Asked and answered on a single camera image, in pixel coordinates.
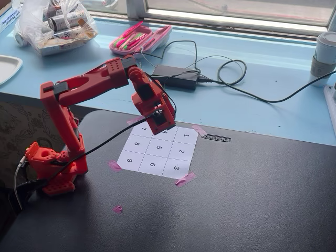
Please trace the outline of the orange gripper black motor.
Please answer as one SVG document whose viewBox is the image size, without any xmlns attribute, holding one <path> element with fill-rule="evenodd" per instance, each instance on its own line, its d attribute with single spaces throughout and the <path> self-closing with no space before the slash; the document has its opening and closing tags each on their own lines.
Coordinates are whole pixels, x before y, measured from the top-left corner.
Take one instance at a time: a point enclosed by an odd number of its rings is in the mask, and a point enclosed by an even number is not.
<svg viewBox="0 0 336 252">
<path fill-rule="evenodd" d="M 163 115 L 152 115 L 147 123 L 154 135 L 175 126 L 175 103 L 171 103 L 169 95 L 159 81 L 153 78 L 131 78 L 135 93 L 131 99 L 141 115 L 147 117 L 156 110 L 165 110 Z"/>
</svg>

